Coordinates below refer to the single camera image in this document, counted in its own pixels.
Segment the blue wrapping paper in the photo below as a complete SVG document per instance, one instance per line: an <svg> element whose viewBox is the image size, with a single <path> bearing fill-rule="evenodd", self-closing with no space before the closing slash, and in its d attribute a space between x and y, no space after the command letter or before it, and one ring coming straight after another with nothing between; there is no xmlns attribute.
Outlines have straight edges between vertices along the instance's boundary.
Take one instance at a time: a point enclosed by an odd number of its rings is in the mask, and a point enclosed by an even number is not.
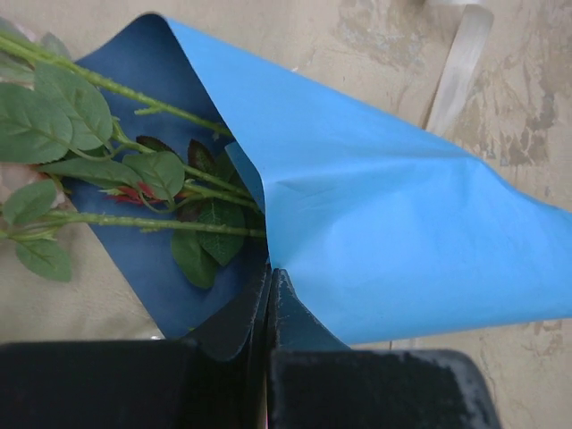
<svg viewBox="0 0 572 429"><path fill-rule="evenodd" d="M339 340L570 317L570 213L464 149L157 14L80 64L230 128L272 266Z"/></svg>

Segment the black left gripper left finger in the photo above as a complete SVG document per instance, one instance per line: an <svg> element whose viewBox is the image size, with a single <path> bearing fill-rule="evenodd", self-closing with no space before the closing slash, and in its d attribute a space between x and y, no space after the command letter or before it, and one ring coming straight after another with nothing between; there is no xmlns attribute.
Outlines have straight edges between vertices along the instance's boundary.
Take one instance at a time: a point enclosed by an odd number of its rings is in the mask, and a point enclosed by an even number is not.
<svg viewBox="0 0 572 429"><path fill-rule="evenodd" d="M262 428L272 271L177 340L11 342L4 428Z"/></svg>

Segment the beige ribbon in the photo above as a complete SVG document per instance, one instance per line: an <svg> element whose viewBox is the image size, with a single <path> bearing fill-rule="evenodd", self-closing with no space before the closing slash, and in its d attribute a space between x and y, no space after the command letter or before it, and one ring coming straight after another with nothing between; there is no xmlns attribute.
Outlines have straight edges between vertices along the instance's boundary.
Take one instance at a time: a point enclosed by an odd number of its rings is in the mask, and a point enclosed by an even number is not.
<svg viewBox="0 0 572 429"><path fill-rule="evenodd" d="M427 1L425 4L461 11L425 125L427 131L441 136L465 106L494 15L484 1Z"/></svg>

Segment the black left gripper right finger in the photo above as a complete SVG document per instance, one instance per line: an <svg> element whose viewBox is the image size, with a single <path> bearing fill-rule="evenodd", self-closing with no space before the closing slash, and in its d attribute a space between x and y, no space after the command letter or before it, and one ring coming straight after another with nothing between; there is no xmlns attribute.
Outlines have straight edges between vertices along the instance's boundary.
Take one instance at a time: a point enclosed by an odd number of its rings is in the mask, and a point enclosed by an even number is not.
<svg viewBox="0 0 572 429"><path fill-rule="evenodd" d="M267 279L272 428L499 428L484 377L449 349L354 350L299 301L290 277Z"/></svg>

